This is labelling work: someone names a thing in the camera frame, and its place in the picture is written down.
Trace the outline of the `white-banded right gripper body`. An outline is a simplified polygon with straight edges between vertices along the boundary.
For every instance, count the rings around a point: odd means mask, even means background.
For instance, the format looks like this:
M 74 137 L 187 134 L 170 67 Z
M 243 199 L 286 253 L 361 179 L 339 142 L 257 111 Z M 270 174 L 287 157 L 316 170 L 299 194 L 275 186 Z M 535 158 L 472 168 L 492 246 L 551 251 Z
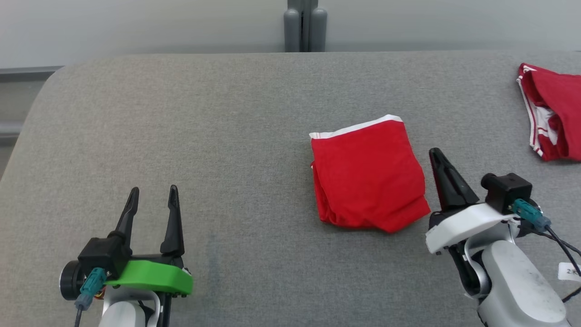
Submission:
M 431 254 L 447 251 L 453 258 L 466 293 L 488 293 L 492 284 L 483 264 L 473 257 L 498 240 L 511 243 L 517 237 L 515 215 L 502 215 L 487 203 L 478 203 L 452 213 L 432 213 L 436 224 L 426 233 Z

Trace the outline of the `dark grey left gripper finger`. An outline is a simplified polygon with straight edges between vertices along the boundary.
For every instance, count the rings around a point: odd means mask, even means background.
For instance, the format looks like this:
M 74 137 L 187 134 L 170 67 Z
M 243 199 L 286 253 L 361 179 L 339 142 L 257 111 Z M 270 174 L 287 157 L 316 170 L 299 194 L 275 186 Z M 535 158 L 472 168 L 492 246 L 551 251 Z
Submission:
M 138 211 L 138 202 L 139 188 L 132 188 L 123 208 L 122 215 L 118 220 L 118 224 L 114 231 L 110 232 L 110 236 L 119 236 L 123 241 L 131 241 L 133 218 Z
M 184 255 L 180 197 L 176 185 L 171 185 L 168 197 L 169 217 L 164 241 L 160 246 L 162 255 Z

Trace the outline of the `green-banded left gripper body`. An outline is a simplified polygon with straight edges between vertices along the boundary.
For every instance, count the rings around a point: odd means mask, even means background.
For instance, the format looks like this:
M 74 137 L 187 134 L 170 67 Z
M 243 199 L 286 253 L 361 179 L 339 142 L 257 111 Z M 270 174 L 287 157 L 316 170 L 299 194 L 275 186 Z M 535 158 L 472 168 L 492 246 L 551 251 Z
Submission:
M 107 279 L 108 327 L 168 327 L 172 300 L 193 292 L 193 277 L 177 263 L 137 259 Z

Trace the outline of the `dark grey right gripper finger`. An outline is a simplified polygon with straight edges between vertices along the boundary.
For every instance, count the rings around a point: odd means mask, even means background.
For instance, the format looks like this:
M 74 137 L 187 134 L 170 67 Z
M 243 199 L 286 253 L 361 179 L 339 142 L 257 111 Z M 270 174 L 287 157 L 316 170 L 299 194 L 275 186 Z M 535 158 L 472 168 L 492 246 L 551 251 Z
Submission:
M 454 188 L 449 179 L 449 172 L 454 166 L 440 148 L 431 148 L 429 158 L 441 209 L 447 211 L 454 205 Z
M 465 208 L 479 202 L 479 197 L 455 167 L 450 170 L 449 179 L 454 188 L 454 205 L 452 208 Z

